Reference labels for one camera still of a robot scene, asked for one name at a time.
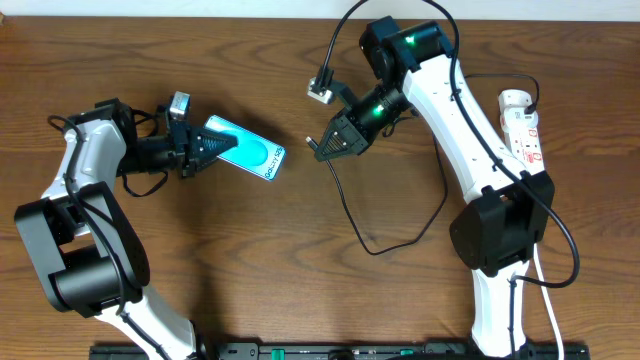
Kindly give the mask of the blue Galaxy smartphone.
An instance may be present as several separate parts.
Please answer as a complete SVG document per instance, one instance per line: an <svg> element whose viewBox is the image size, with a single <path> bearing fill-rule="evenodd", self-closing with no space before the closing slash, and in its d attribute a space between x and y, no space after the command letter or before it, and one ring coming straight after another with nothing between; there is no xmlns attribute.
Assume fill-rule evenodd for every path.
<svg viewBox="0 0 640 360"><path fill-rule="evenodd" d="M286 157L283 146L267 140L219 116L205 123L209 130L232 135L237 145L221 155L220 160L241 168L266 181L274 181Z"/></svg>

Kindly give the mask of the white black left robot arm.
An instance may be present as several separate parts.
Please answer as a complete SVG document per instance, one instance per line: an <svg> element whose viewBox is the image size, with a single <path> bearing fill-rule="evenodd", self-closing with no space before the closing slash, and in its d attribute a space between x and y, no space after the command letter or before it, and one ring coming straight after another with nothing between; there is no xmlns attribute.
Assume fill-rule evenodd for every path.
<svg viewBox="0 0 640 360"><path fill-rule="evenodd" d="M216 359L218 348L150 283L140 238L114 196L130 174L177 170L192 177L238 144L235 136L189 124L178 92L155 114L114 98L48 123L66 150L54 181L14 221L47 300L112 325L128 345L95 345L92 359Z"/></svg>

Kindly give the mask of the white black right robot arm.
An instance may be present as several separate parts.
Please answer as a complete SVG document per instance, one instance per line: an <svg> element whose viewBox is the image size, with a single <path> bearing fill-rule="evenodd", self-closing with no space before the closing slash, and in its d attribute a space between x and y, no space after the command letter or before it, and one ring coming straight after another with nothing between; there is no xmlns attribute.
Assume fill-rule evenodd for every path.
<svg viewBox="0 0 640 360"><path fill-rule="evenodd" d="M456 44L433 21L404 29L391 17L381 18L367 25L359 46L377 78L368 93L355 95L327 65L309 81L312 98L343 105L314 144L315 157L327 162L360 155L404 112L422 117L465 202L449 233L472 273L472 350L491 358L531 357L522 325L523 285L538 263L554 196L531 97L502 92L501 124L494 127L470 92Z"/></svg>

